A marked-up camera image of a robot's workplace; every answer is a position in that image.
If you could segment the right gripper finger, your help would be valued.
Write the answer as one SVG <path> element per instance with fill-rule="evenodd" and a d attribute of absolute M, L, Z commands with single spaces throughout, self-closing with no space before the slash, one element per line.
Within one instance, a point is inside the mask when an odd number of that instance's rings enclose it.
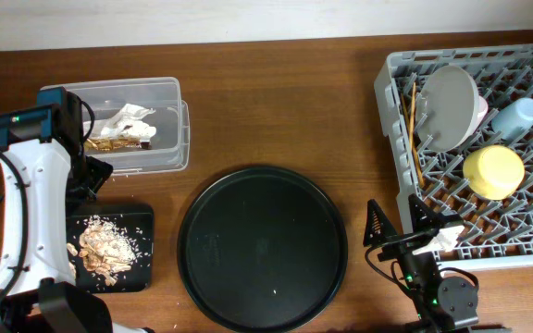
<path fill-rule="evenodd" d="M 367 219 L 363 245 L 377 246 L 398 237 L 397 231 L 384 214 L 378 203 L 371 199 L 367 202 Z"/>
<path fill-rule="evenodd" d="M 408 203 L 413 231 L 439 230 L 464 225 L 464 221 L 459 215 L 437 213 L 415 194 L 408 197 Z"/>

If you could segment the gold snack wrapper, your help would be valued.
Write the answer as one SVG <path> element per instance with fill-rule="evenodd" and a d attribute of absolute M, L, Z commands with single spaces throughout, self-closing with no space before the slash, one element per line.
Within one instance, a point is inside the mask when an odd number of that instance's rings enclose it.
<path fill-rule="evenodd" d="M 110 152 L 120 149 L 144 149 L 149 150 L 151 144 L 135 137 L 119 137 L 114 139 L 87 139 L 84 144 L 86 151 Z"/>

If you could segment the white tissue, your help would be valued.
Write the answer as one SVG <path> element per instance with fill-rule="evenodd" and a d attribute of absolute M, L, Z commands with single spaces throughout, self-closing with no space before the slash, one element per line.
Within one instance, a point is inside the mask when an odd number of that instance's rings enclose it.
<path fill-rule="evenodd" d="M 92 140 L 130 138 L 150 141 L 156 135 L 156 127 L 149 125 L 143 119 L 154 113 L 154 109 L 125 104 L 111 118 L 95 120 L 89 138 Z"/>

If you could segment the food scraps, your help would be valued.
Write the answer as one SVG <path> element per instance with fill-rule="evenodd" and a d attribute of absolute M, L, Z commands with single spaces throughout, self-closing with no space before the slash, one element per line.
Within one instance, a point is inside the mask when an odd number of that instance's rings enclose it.
<path fill-rule="evenodd" d="M 114 287 L 143 257 L 137 241 L 127 235 L 126 227 L 117 225 L 116 219 L 93 215 L 78 220 L 77 224 L 84 230 L 70 236 L 66 244 L 70 270 L 75 278 L 81 261 L 86 276 L 97 281 L 97 289 L 101 288 L 101 283 Z"/>

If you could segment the yellow bowl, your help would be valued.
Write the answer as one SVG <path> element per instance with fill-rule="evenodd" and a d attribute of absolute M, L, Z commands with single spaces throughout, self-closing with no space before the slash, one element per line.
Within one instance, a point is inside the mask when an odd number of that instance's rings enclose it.
<path fill-rule="evenodd" d="M 525 177 L 525 166 L 514 150 L 491 145 L 471 153 L 464 160 L 463 173 L 474 193 L 498 201 L 518 189 Z"/>

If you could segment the wooden chopstick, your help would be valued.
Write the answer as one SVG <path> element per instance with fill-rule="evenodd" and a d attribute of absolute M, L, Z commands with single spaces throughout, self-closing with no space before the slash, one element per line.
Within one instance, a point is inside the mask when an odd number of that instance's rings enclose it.
<path fill-rule="evenodd" d="M 403 113 L 404 113 L 404 117 L 405 117 L 405 120 L 406 120 L 406 125 L 407 125 L 407 129 L 408 129 L 408 138 L 409 138 L 409 117 L 410 117 L 411 104 L 408 107 L 406 107 L 403 96 L 402 96 L 402 103 L 403 103 Z M 416 173 L 416 176 L 417 176 L 418 186 L 420 188 L 423 188 L 425 186 L 425 180 L 424 180 L 424 177 L 422 175 L 422 170 L 421 170 L 420 161 L 419 161 L 419 157 L 418 157 L 418 153 L 417 153 L 416 148 L 414 148 L 411 153 L 413 154 L 413 158 L 414 158 L 415 173 Z"/>
<path fill-rule="evenodd" d="M 409 117 L 409 143 L 410 143 L 411 152 L 415 148 L 414 147 L 415 111 L 416 111 L 416 82 L 414 82 L 412 86 L 411 108 L 410 108 L 410 117 Z"/>

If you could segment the grey plate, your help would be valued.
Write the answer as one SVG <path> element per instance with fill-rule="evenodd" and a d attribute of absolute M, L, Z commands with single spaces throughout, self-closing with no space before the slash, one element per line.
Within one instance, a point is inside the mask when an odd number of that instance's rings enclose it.
<path fill-rule="evenodd" d="M 445 66 L 426 80 L 416 101 L 415 133 L 427 149 L 448 152 L 476 128 L 480 97 L 473 78 L 462 68 Z"/>

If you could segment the pink cup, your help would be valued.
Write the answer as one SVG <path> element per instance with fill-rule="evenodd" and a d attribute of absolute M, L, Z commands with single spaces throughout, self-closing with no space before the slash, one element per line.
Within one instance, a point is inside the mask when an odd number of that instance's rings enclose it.
<path fill-rule="evenodd" d="M 484 117 L 487 115 L 488 111 L 489 111 L 488 102 L 482 96 L 480 96 L 479 101 L 478 101 L 478 114 L 477 114 L 476 128 L 480 126 Z"/>

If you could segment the blue cup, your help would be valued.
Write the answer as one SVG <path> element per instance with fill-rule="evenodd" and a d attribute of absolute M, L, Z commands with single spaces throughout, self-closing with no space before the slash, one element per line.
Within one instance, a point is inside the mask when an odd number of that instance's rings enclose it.
<path fill-rule="evenodd" d="M 495 132 L 502 133 L 502 139 L 511 141 L 533 127 L 533 99 L 520 98 L 502 109 L 490 122 Z"/>

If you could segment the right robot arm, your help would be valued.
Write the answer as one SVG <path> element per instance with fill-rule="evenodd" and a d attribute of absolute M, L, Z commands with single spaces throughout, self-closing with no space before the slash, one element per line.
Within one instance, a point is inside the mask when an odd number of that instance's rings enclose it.
<path fill-rule="evenodd" d="M 478 323 L 478 279 L 459 268 L 440 268 L 434 256 L 455 248 L 464 221 L 434 211 L 414 194 L 408 205 L 414 231 L 400 235 L 378 203 L 367 202 L 366 262 L 413 302 L 418 320 L 405 325 L 408 332 L 470 332 Z"/>

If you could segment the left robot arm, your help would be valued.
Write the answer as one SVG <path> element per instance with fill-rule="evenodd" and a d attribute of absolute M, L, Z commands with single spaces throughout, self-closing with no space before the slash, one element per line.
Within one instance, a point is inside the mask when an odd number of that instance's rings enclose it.
<path fill-rule="evenodd" d="M 75 285 L 67 202 L 94 197 L 110 166 L 83 152 L 82 105 L 39 105 L 0 117 L 5 183 L 0 332 L 124 332 L 106 304 Z"/>

